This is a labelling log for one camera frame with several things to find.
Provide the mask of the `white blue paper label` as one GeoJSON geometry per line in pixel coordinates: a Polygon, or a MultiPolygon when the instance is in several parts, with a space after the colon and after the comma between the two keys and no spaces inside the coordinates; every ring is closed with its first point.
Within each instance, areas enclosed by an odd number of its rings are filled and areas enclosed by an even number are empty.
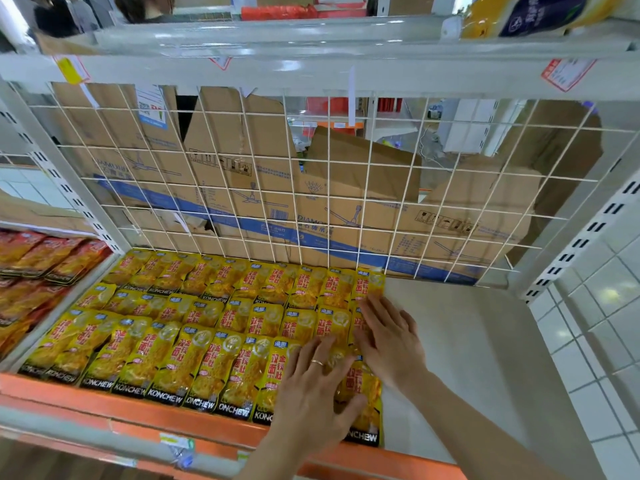
{"type": "Polygon", "coordinates": [[[153,84],[137,84],[134,91],[140,122],[167,130],[168,113],[162,88],[153,84]]]}

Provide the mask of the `rows of yellow packets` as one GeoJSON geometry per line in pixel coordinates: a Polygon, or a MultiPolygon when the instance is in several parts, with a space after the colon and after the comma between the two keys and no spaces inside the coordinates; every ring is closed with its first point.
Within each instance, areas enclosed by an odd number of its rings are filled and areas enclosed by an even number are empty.
{"type": "Polygon", "coordinates": [[[270,426],[294,348],[346,349],[379,268],[132,250],[69,307],[17,372],[270,426]]]}

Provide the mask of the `white metal shelf board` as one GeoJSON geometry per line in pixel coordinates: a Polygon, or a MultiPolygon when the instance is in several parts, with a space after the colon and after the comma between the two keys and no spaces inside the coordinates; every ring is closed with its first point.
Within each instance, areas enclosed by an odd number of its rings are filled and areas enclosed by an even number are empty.
{"type": "MultiPolygon", "coordinates": [[[[258,94],[530,97],[640,102],[640,22],[560,36],[442,38],[435,16],[127,25],[54,39],[93,83],[254,88],[258,94]],[[231,57],[226,71],[210,57],[231,57]],[[555,58],[597,59],[568,93],[541,78],[555,58]]],[[[0,54],[8,82],[66,82],[42,53],[0,54]]]]}

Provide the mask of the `person's right forearm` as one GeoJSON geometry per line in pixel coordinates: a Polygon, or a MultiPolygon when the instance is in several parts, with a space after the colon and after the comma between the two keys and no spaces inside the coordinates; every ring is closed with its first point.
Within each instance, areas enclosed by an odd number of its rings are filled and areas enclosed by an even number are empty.
{"type": "Polygon", "coordinates": [[[420,411],[467,480],[570,480],[422,368],[397,389],[420,411]]]}

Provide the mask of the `orange shelf edge rail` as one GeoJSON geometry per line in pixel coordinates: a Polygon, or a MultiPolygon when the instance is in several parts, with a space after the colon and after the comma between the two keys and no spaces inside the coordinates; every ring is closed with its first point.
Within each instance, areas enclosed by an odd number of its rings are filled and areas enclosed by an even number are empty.
{"type": "MultiPolygon", "coordinates": [[[[0,372],[0,405],[153,442],[161,434],[174,434],[193,440],[197,453],[227,460],[258,446],[268,432],[265,426],[227,417],[9,372],[0,372]]],[[[467,480],[448,463],[347,442],[311,456],[300,473],[320,480],[467,480]]]]}

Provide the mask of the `yellow price tag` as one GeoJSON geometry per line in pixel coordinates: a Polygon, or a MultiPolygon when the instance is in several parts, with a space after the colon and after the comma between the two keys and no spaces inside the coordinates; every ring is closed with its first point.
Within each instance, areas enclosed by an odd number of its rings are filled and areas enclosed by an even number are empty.
{"type": "Polygon", "coordinates": [[[78,56],[53,55],[52,59],[67,83],[72,85],[81,85],[91,82],[92,78],[78,56]]]}

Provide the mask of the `person's right hand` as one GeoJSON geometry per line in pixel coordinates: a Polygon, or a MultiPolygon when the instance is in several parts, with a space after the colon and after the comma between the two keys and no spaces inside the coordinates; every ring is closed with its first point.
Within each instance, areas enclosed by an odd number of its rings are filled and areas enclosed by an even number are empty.
{"type": "Polygon", "coordinates": [[[399,393],[411,399],[424,389],[425,381],[429,376],[424,348],[421,342],[420,345],[406,343],[405,338],[408,329],[405,317],[411,317],[411,315],[397,307],[396,309],[403,316],[402,335],[386,334],[384,332],[378,334],[376,332],[378,321],[375,316],[375,298],[377,297],[373,296],[360,300],[359,306],[366,326],[363,329],[357,329],[354,332],[354,337],[356,335],[372,336],[376,350],[373,373],[386,386],[393,387],[399,393]]]}

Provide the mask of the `white slotted shelf upright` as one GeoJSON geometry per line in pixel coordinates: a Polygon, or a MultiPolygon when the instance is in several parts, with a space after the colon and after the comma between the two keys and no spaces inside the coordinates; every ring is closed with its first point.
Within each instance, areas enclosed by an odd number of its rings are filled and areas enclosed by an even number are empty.
{"type": "Polygon", "coordinates": [[[541,270],[526,290],[519,293],[518,298],[530,304],[536,300],[549,286],[564,275],[567,269],[573,266],[590,245],[594,244],[604,231],[622,217],[626,209],[633,203],[640,201],[640,168],[633,174],[629,174],[626,180],[601,208],[580,226],[576,231],[571,231],[567,238],[561,241],[566,243],[561,249],[553,252],[553,259],[548,266],[541,270]]]}
{"type": "Polygon", "coordinates": [[[132,246],[66,160],[51,136],[12,83],[0,77],[0,112],[9,117],[12,129],[24,140],[27,154],[55,185],[90,234],[100,238],[117,254],[132,246]]]}

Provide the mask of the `pile of red orange packets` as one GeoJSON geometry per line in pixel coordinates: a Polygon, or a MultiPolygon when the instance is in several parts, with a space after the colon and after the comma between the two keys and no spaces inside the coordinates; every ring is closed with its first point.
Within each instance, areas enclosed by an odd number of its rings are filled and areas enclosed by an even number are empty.
{"type": "Polygon", "coordinates": [[[0,362],[110,254],[98,239],[0,228],[0,362]]]}

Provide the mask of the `blue green shelf label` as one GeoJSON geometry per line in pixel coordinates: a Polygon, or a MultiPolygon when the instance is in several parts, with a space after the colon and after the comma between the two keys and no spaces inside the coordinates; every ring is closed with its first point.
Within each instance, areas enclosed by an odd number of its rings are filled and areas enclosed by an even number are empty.
{"type": "Polygon", "coordinates": [[[188,470],[193,466],[196,456],[195,441],[192,438],[160,432],[159,441],[171,452],[171,464],[179,470],[188,470]]]}

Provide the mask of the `red white price tag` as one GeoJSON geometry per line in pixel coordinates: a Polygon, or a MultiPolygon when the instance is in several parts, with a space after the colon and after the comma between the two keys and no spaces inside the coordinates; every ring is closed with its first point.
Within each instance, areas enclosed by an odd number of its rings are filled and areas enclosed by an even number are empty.
{"type": "Polygon", "coordinates": [[[541,72],[541,78],[560,92],[568,93],[597,62],[597,59],[555,58],[541,72]]]}

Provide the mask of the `yellow snack packet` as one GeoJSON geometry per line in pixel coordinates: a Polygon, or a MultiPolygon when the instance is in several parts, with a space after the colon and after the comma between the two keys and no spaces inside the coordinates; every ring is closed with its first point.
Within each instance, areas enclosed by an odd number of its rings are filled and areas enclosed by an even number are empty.
{"type": "Polygon", "coordinates": [[[349,428],[345,441],[378,448],[383,444],[382,382],[364,362],[355,348],[349,350],[355,360],[334,395],[334,409],[342,412],[356,395],[367,398],[366,407],[349,428]]]}

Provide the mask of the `small brown cardboard box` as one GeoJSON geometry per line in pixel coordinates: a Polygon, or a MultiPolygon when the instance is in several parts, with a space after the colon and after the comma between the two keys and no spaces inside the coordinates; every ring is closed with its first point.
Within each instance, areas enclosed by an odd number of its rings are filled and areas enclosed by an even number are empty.
{"type": "Polygon", "coordinates": [[[316,128],[305,174],[328,184],[332,196],[417,202],[421,157],[325,127],[316,128]]]}

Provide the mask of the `yellow blue product bag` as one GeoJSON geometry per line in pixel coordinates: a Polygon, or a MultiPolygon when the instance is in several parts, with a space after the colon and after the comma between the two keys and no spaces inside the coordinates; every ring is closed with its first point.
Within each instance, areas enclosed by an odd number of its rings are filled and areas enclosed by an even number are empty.
{"type": "Polygon", "coordinates": [[[624,0],[475,0],[461,23],[462,39],[518,38],[603,21],[624,0]]]}

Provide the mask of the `person's left hand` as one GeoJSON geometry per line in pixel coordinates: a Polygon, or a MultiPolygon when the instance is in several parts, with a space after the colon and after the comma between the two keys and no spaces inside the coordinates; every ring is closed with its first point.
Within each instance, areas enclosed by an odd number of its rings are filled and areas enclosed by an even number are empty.
{"type": "MultiPolygon", "coordinates": [[[[302,355],[300,387],[281,395],[280,384],[268,434],[329,442],[329,447],[345,439],[349,429],[336,428],[338,413],[334,410],[334,395],[337,387],[324,387],[324,365],[334,342],[335,337],[328,335],[315,337],[305,345],[307,351],[302,355]]],[[[346,373],[353,362],[354,357],[346,355],[343,362],[346,373]]]]}

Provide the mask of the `person's left forearm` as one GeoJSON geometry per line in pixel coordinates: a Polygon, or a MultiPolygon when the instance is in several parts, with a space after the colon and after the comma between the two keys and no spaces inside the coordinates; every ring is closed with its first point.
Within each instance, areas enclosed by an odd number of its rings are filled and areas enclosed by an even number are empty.
{"type": "Polygon", "coordinates": [[[231,480],[293,480],[311,455],[325,450],[330,444],[269,433],[231,480]]]}

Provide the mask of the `red product packet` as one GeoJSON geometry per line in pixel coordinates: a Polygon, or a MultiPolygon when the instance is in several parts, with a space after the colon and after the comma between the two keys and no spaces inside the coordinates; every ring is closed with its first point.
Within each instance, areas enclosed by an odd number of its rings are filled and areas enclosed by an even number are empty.
{"type": "Polygon", "coordinates": [[[306,6],[259,6],[242,7],[240,18],[243,22],[271,20],[315,20],[320,18],[361,18],[366,17],[364,5],[306,5],[306,6]]]}

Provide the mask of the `clear price strip holder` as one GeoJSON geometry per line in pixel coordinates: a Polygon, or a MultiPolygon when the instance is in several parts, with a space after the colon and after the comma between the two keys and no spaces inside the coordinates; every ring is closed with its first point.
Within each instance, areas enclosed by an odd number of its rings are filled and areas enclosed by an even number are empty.
{"type": "Polygon", "coordinates": [[[153,428],[62,410],[62,416],[0,404],[0,436],[92,460],[169,477],[172,480],[230,480],[249,451],[194,439],[193,466],[171,464],[169,448],[153,428]]]}

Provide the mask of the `large printed cardboard box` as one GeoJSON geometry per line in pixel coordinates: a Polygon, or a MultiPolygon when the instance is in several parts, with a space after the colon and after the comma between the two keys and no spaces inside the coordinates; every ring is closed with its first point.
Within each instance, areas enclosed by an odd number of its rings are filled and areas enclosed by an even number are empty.
{"type": "MultiPolygon", "coordinates": [[[[417,202],[332,196],[305,174],[297,98],[205,87],[185,111],[173,87],[160,87],[167,130],[140,122],[134,85],[54,82],[42,109],[60,128],[60,151],[132,245],[439,282],[507,272],[498,261],[506,211],[491,202],[502,164],[456,155],[452,169],[431,168],[414,149],[417,202]]],[[[349,134],[332,120],[333,102],[318,127],[349,134]]],[[[303,132],[310,144],[316,128],[303,132]]]]}

